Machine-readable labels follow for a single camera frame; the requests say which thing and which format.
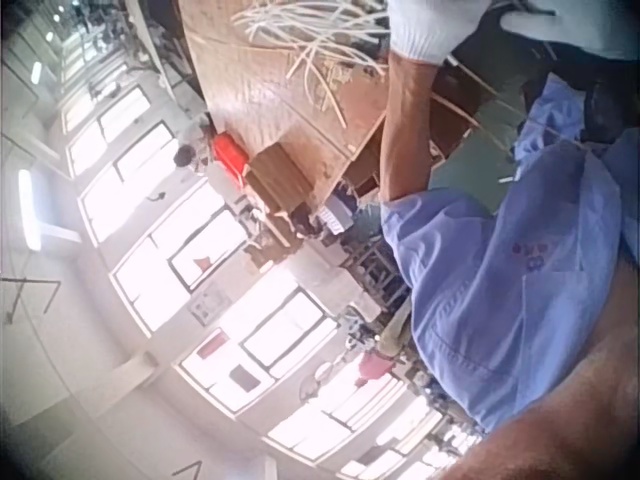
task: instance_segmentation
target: shirt pocket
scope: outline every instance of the shirt pocket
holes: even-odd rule
[[[582,271],[543,271],[522,280],[523,329],[514,413],[550,393],[571,372],[602,305]]]

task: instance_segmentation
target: red object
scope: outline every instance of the red object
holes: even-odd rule
[[[211,338],[207,343],[205,343],[198,349],[198,356],[201,359],[206,360],[211,355],[213,355],[216,350],[227,343],[228,340],[229,337],[227,337],[227,335],[222,330],[218,330],[218,333],[214,335],[213,338]]]
[[[226,132],[214,135],[211,139],[211,150],[216,160],[231,175],[240,188],[244,188],[244,169],[249,163],[249,155]]]
[[[365,380],[378,380],[389,373],[395,363],[394,360],[384,358],[375,351],[367,352],[362,355],[362,360],[360,360],[360,365],[358,366],[360,370],[360,378],[358,380],[360,383]]]

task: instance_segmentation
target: fluorescent light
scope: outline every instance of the fluorescent light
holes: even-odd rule
[[[31,69],[31,83],[37,85],[40,82],[40,75],[42,74],[42,64],[36,62]]]
[[[18,172],[18,188],[20,190],[20,213],[22,214],[22,229],[29,249],[39,252],[42,249],[40,226],[33,204],[33,184],[29,170]]]

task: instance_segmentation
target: pink object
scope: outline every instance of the pink object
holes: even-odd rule
[[[369,380],[382,378],[393,369],[395,363],[394,360],[383,357],[376,351],[365,353],[358,366],[360,378],[356,381],[356,386],[364,386]]]

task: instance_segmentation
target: gloved hand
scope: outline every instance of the gloved hand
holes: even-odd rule
[[[391,50],[440,65],[478,28],[491,0],[389,0]]]
[[[638,24],[619,0],[529,0],[547,13],[510,12],[502,28],[525,37],[575,45],[601,57],[638,59]]]

